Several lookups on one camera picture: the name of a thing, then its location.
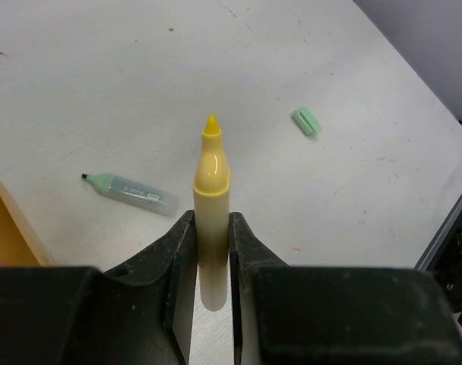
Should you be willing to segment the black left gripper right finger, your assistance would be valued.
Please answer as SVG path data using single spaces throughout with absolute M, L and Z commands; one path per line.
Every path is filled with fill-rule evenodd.
M 462 364 L 440 287 L 414 269 L 290 266 L 229 218 L 236 364 Z

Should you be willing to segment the yellow drawer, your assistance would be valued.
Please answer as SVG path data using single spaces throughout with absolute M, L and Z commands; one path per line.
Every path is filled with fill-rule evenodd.
M 48 266 L 55 261 L 0 181 L 0 266 Z

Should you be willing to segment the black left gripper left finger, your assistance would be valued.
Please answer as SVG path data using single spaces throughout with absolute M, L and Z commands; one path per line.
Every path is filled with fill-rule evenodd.
M 186 364 L 193 211 L 125 262 L 0 267 L 0 364 Z

